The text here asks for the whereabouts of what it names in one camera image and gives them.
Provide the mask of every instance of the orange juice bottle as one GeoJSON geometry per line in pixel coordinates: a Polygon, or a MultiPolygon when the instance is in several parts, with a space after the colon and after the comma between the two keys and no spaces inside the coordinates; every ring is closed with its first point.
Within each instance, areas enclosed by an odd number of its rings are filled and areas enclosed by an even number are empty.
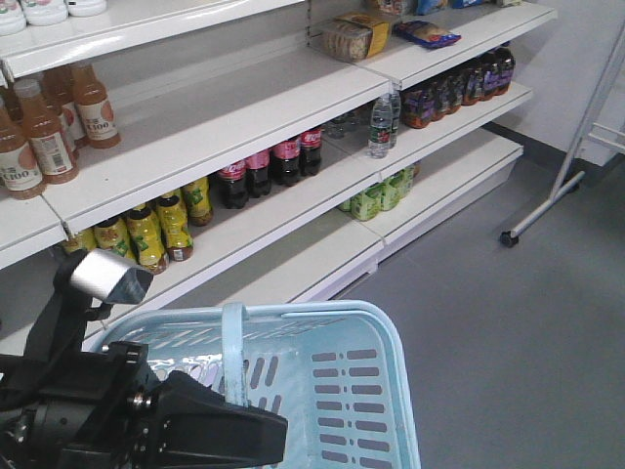
{"type": "Polygon", "coordinates": [[[74,101],[85,124],[89,145],[95,149],[109,149],[119,144],[121,138],[115,127],[113,109],[93,66],[86,61],[77,62],[71,65],[71,74],[74,101]]]}
{"type": "Polygon", "coordinates": [[[57,100],[62,107],[62,112],[67,119],[69,126],[69,134],[74,139],[79,149],[89,144],[85,129],[78,116],[78,110],[71,93],[71,84],[67,81],[65,72],[62,68],[52,68],[44,72],[44,83],[50,94],[57,100]]]}
{"type": "Polygon", "coordinates": [[[22,79],[14,87],[23,111],[22,129],[50,184],[71,181],[78,174],[76,159],[65,138],[59,117],[47,108],[37,80],[22,79]]]}
{"type": "Polygon", "coordinates": [[[46,189],[35,155],[0,98],[0,179],[14,198],[33,198],[46,189]]]}

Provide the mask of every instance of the dark soda bottle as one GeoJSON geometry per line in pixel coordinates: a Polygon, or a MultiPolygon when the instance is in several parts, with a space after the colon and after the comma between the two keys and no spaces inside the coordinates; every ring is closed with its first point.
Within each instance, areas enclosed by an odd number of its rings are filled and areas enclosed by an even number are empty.
{"type": "Polygon", "coordinates": [[[321,126],[307,130],[300,137],[300,173],[314,176],[321,168],[321,126]]]}
{"type": "Polygon", "coordinates": [[[249,199],[245,189],[245,160],[220,169],[217,175],[222,182],[222,201],[226,208],[243,208],[249,199]]]}
{"type": "Polygon", "coordinates": [[[270,151],[264,149],[245,158],[247,191],[252,197],[267,195],[271,191],[269,175],[270,151]]]}
{"type": "Polygon", "coordinates": [[[271,173],[282,186],[293,186],[300,180],[300,136],[291,137],[271,149],[271,173]]]}

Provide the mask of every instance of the white bottle cap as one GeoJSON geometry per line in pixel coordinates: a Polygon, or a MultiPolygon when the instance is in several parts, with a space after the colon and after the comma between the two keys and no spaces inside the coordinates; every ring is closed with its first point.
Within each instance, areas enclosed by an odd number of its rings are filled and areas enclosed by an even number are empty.
{"type": "Polygon", "coordinates": [[[32,98],[41,93],[41,86],[37,83],[37,80],[32,78],[23,78],[16,82],[13,87],[18,98],[32,98]]]}

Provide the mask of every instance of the plastic basket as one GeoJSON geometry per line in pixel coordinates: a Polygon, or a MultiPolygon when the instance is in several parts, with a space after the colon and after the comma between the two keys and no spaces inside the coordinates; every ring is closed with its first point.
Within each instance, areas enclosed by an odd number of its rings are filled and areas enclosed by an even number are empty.
{"type": "Polygon", "coordinates": [[[161,379],[183,370],[231,403],[286,417],[279,468],[420,467],[401,343],[369,303],[146,312],[94,347],[116,340],[147,343],[161,379]]]}

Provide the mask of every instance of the clear water bottle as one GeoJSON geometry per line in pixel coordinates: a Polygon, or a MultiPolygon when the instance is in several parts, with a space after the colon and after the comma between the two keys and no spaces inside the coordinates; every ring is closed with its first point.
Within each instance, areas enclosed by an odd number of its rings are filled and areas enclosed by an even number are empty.
{"type": "Polygon", "coordinates": [[[397,143],[397,131],[399,130],[399,116],[401,115],[401,97],[399,91],[393,89],[391,93],[391,108],[393,109],[393,124],[391,125],[391,148],[397,143]]]}
{"type": "Polygon", "coordinates": [[[369,124],[369,154],[373,158],[384,158],[391,147],[393,108],[391,96],[387,93],[375,102],[369,124]]]}

